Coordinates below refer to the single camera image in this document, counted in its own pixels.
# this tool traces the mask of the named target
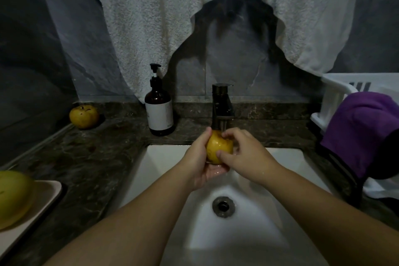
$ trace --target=person's right arm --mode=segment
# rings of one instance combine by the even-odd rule
[[[217,156],[265,187],[292,215],[330,265],[399,265],[399,232],[280,165],[249,132],[228,129],[237,155]]]

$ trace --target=dark marble countertop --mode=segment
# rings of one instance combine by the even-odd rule
[[[57,203],[6,255],[2,265],[42,265],[104,217],[118,187],[131,170],[132,162],[144,147],[191,144],[211,124],[209,118],[180,118],[171,135],[155,137],[145,117],[108,117],[92,130],[80,131],[69,126],[13,164],[13,169],[35,179],[60,181],[65,190]],[[308,120],[256,117],[260,119],[236,119],[234,126],[247,129],[265,147],[303,150],[339,193],[347,192],[349,184],[345,178],[315,152],[316,137],[307,128]],[[398,217],[377,200],[363,198],[361,209],[399,228]]]

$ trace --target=yellow fruit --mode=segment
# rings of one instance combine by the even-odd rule
[[[34,180],[17,171],[0,171],[0,230],[21,219],[35,199]]]
[[[70,111],[69,118],[74,126],[80,129],[93,127],[99,121],[97,109],[91,105],[81,105]]]
[[[206,155],[208,161],[212,164],[222,164],[217,158],[216,152],[224,150],[228,153],[233,153],[233,141],[222,137],[222,132],[219,130],[212,130],[212,136],[206,145]]]

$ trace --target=person's right hand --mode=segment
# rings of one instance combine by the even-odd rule
[[[219,150],[216,156],[244,178],[262,184],[270,167],[280,166],[248,131],[234,127],[223,132],[222,137],[234,137],[239,144],[239,151],[236,155],[231,155]]]

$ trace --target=forearm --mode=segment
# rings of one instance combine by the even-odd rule
[[[297,173],[278,163],[272,164],[262,185],[301,225],[330,264],[398,263],[397,231],[335,198]]]
[[[170,233],[192,190],[175,166],[133,201],[73,240],[51,265],[158,265]]]

